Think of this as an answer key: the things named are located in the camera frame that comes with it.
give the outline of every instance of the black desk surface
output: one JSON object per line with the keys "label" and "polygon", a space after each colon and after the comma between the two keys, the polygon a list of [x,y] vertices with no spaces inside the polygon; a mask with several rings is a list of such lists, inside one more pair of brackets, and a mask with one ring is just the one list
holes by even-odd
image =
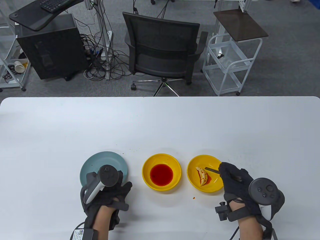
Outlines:
{"label": "black desk surface", "polygon": [[40,31],[60,13],[83,1],[84,0],[74,0],[63,9],[52,14],[43,10],[40,7],[40,0],[36,0],[19,9],[18,11],[11,13],[9,18],[32,31]]}

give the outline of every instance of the yellow bowl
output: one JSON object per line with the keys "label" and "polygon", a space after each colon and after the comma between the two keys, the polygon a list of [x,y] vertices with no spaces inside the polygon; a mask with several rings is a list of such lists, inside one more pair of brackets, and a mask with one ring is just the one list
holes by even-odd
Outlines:
{"label": "yellow bowl", "polygon": [[[199,155],[194,157],[187,168],[187,176],[190,183],[198,190],[205,193],[213,193],[223,188],[223,182],[219,174],[205,170],[205,167],[210,167],[218,170],[220,161],[213,156]],[[201,167],[207,172],[208,181],[207,184],[200,186],[200,177],[196,167]]]}
{"label": "yellow bowl", "polygon": [[[168,165],[173,171],[172,181],[165,186],[158,186],[154,184],[150,178],[151,169],[158,164]],[[182,170],[179,162],[168,154],[159,153],[148,158],[142,167],[142,177],[144,182],[152,189],[156,191],[168,191],[173,189],[180,181]]]}

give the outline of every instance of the black mesh chair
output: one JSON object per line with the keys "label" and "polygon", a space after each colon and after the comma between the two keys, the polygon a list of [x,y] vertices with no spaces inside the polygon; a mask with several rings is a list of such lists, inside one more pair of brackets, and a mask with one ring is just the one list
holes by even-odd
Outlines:
{"label": "black mesh chair", "polygon": [[125,42],[129,46],[129,71],[160,77],[160,80],[133,81],[136,83],[160,83],[154,93],[167,86],[177,96],[168,82],[185,79],[190,85],[195,62],[204,50],[208,33],[201,32],[196,43],[200,25],[151,18],[123,12],[128,32]]}

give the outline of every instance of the forearm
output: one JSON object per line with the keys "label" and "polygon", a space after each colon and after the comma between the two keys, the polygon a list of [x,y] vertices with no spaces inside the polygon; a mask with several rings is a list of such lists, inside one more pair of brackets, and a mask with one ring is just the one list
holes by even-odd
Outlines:
{"label": "forearm", "polygon": [[263,229],[255,217],[246,217],[238,220],[240,240],[262,240]]}
{"label": "forearm", "polygon": [[98,240],[108,240],[109,225],[114,209],[101,206],[94,221],[93,229],[98,231]]}

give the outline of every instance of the chopsticks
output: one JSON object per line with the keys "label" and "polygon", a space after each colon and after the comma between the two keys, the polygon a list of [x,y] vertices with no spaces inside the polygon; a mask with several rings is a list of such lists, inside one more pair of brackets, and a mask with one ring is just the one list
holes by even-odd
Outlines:
{"label": "chopsticks", "polygon": [[217,173],[217,174],[220,174],[220,172],[218,170],[214,170],[214,169],[209,168],[209,167],[205,167],[204,169],[208,170],[208,171],[211,171],[211,172],[214,172],[214,173]]}
{"label": "chopsticks", "polygon": [[[211,171],[211,172],[214,172],[216,174],[220,174],[220,172],[218,170],[215,170],[215,169],[212,169],[212,168],[209,168],[209,167],[205,167],[204,168],[205,170],[208,170],[208,171]],[[242,177],[238,177],[238,176],[231,176],[233,180],[236,180],[238,182],[242,182]]]}

